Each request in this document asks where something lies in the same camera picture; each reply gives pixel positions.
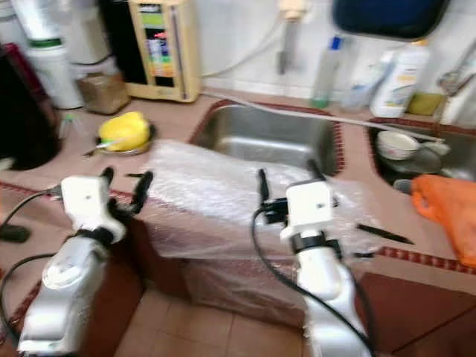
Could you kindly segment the yellow green sponge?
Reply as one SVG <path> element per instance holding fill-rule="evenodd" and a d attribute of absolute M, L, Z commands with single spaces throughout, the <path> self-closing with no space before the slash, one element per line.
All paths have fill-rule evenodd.
<path fill-rule="evenodd" d="M 442 109 L 446 96 L 439 93 L 414 93 L 405 112 L 409 115 L 433 116 Z"/>

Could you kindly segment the white ceramic bowl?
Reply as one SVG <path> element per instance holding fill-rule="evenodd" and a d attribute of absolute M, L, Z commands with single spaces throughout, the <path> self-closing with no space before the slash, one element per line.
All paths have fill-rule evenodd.
<path fill-rule="evenodd" d="M 381 130 L 376 136 L 378 154 L 388 160 L 407 160 L 419 152 L 421 144 L 407 134 Z"/>

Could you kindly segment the steel tap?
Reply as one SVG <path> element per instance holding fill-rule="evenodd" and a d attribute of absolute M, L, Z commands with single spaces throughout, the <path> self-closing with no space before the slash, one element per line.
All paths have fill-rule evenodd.
<path fill-rule="evenodd" d="M 472 78 L 476 76 L 476 59 L 465 59 L 451 71 L 441 75 L 437 85 L 448 97 L 459 94 Z"/>

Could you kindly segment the clear bottle with blue cap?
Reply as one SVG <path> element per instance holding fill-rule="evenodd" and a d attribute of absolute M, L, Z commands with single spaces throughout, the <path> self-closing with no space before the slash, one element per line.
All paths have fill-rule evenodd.
<path fill-rule="evenodd" d="M 325 109 L 333 96 L 335 79 L 342 58 L 344 35 L 334 34 L 321 54 L 318 71 L 312 87 L 309 104 L 314 109 Z"/>

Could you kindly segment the black knife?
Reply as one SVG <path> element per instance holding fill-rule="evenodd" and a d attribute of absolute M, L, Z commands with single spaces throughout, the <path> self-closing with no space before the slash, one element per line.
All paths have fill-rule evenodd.
<path fill-rule="evenodd" d="M 383 228 L 375 228 L 372 225 L 365 225 L 358 223 L 355 225 L 355 228 L 360 229 L 360 231 L 367 232 L 368 234 L 377 235 L 385 240 L 391 240 L 394 242 L 401 242 L 402 244 L 409 244 L 414 245 L 414 241 L 408 239 L 405 236 L 400 234 L 394 234 L 393 232 L 387 231 L 387 229 Z"/>

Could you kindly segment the dark green oblong object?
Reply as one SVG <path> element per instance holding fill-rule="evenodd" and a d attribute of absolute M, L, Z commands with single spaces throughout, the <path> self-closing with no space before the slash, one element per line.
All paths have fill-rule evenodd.
<path fill-rule="evenodd" d="M 24 225 L 1 225 L 0 240 L 2 242 L 27 242 L 30 239 L 30 228 Z"/>

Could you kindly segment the black hanging pan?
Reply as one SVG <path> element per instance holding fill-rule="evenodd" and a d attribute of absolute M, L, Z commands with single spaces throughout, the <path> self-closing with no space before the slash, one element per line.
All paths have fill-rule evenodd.
<path fill-rule="evenodd" d="M 333 0 L 331 20 L 343 33 L 416 41 L 439 26 L 452 0 Z"/>

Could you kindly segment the small steel sink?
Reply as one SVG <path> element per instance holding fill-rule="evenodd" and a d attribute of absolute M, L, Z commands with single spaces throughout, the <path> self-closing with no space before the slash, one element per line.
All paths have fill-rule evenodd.
<path fill-rule="evenodd" d="M 391 128 L 442 138 L 443 145 L 448 146 L 446 154 L 438 154 L 441 147 L 432 146 L 431 141 L 422 141 L 421 149 L 410 158 L 394 161 L 385 158 L 379 152 L 378 133 L 381 130 L 369 129 L 372 160 L 378 177 L 385 183 L 393 184 L 402 179 L 414 179 L 422 174 L 476 181 L 476 129 L 403 119 L 381 122 Z"/>

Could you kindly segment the clear plastic jug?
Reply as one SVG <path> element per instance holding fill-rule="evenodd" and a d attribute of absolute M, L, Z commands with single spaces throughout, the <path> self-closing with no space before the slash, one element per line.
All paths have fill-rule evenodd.
<path fill-rule="evenodd" d="M 340 108 L 344 112 L 357 112 L 370 102 L 370 98 L 390 70 L 398 50 L 387 50 L 354 76 L 350 88 L 344 93 Z"/>

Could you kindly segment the green handled metal tongs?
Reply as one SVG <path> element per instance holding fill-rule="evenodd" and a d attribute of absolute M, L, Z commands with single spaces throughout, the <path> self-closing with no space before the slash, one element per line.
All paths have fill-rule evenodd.
<path fill-rule="evenodd" d="M 78 116 L 74 115 L 74 113 L 67 112 L 62 115 L 59 125 L 59 138 L 66 139 L 71 133 L 82 137 L 86 132 L 81 122 L 79 122 Z"/>

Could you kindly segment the white water filter canister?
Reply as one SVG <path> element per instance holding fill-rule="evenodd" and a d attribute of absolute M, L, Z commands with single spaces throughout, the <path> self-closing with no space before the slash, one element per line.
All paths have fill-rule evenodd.
<path fill-rule="evenodd" d="M 26 55 L 35 74 L 58 109 L 78 109 L 84 99 L 76 85 L 68 51 L 62 43 L 52 0 L 10 0 L 26 33 Z"/>

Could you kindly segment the clear bubble wrap sheet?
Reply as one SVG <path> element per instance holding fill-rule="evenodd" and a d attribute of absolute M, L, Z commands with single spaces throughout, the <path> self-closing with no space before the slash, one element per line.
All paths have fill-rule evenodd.
<path fill-rule="evenodd" d="M 245 161 L 180 141 L 160 140 L 145 169 L 154 179 L 141 218 L 160 257 L 181 260 L 187 291 L 200 305 L 301 327 L 303 298 L 266 269 L 253 248 L 259 170 L 272 196 L 312 177 L 289 164 Z"/>

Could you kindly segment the jar of brown powder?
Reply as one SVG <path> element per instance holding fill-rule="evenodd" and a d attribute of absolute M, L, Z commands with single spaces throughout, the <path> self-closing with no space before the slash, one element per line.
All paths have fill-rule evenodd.
<path fill-rule="evenodd" d="M 76 83 L 89 112 L 114 115 L 130 102 L 123 76 L 119 72 L 93 72 Z"/>

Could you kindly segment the white box appliance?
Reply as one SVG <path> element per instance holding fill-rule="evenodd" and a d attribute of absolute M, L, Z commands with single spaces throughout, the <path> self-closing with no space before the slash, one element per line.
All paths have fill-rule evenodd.
<path fill-rule="evenodd" d="M 112 54 L 97 0 L 54 0 L 52 4 L 69 62 L 94 65 Z"/>

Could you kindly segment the large stainless steel sink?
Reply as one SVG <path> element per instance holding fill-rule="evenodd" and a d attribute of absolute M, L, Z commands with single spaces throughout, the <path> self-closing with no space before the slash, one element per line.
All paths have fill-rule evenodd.
<path fill-rule="evenodd" d="M 336 176 L 346 167 L 339 123 L 276 115 L 231 100 L 214 103 L 188 143 L 235 158 L 300 169 L 314 161 L 326 176 Z"/>

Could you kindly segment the thin white tube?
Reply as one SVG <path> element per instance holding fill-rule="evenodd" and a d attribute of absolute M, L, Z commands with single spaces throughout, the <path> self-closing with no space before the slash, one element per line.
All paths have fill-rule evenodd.
<path fill-rule="evenodd" d="M 229 72 L 234 71 L 234 69 L 241 68 L 242 65 L 245 65 L 247 64 L 247 62 L 252 61 L 258 58 L 260 55 L 264 54 L 265 51 L 268 50 L 268 48 L 271 48 L 271 46 L 276 42 L 277 31 L 281 27 L 282 21 L 283 20 L 281 17 L 275 18 L 275 20 L 271 24 L 271 27 L 266 31 L 266 33 L 260 39 L 259 43 L 255 45 L 254 48 L 249 50 L 247 54 L 243 54 L 238 60 L 236 60 L 230 65 L 227 65 L 227 67 L 225 68 L 217 69 L 216 71 L 205 72 L 201 75 L 201 78 L 209 78 L 213 76 L 229 74 Z"/>

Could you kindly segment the metal spoon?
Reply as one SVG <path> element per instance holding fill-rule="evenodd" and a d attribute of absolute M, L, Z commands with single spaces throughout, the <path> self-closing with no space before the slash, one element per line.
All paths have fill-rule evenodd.
<path fill-rule="evenodd" d="M 105 143 L 99 143 L 93 149 L 89 150 L 84 154 L 85 157 L 92 157 L 95 156 L 96 153 L 105 153 L 105 152 L 111 152 L 112 150 L 110 147 L 113 147 L 115 143 L 112 142 L 105 142 Z"/>

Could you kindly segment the stainless steel bowl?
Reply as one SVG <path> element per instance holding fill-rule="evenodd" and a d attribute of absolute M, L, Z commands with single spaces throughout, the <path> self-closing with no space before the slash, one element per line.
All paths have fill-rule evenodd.
<path fill-rule="evenodd" d="M 149 137 L 147 137 L 147 140 L 146 140 L 145 143 L 143 143 L 143 145 L 140 145 L 138 147 L 134 147 L 134 149 L 125 150 L 125 152 L 105 152 L 105 153 L 98 153 L 98 154 L 118 155 L 118 156 L 133 156 L 133 155 L 139 155 L 139 154 L 145 153 L 152 146 L 152 141 L 155 139 L 157 134 L 158 134 L 158 129 L 156 128 L 156 125 L 154 125 L 154 123 L 151 123 L 149 125 Z"/>

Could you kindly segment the beige wall hook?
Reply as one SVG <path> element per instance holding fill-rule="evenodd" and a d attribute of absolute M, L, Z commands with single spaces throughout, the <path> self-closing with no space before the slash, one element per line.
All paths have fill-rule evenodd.
<path fill-rule="evenodd" d="M 309 10 L 307 0 L 277 0 L 279 13 L 289 22 L 299 22 Z"/>

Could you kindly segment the yellow plastic cup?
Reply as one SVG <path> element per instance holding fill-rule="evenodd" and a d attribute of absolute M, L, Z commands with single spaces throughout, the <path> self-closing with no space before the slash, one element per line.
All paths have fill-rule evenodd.
<path fill-rule="evenodd" d="M 142 112 L 127 112 L 102 123 L 98 130 L 100 143 L 109 152 L 128 152 L 144 145 L 152 137 L 150 122 Z"/>

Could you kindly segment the grey hanging metal utensil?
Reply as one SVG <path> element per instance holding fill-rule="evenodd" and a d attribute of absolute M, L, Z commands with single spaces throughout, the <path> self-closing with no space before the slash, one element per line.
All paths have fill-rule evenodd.
<path fill-rule="evenodd" d="M 281 48 L 277 54 L 277 74 L 283 76 L 292 67 L 293 57 L 295 56 L 295 21 L 287 19 L 283 25 L 283 37 Z"/>

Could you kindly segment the beige water ionizer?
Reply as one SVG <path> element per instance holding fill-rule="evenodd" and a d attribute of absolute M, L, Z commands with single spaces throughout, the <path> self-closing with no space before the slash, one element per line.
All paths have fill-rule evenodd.
<path fill-rule="evenodd" d="M 130 96 L 191 103 L 203 86 L 193 0 L 97 0 Z"/>

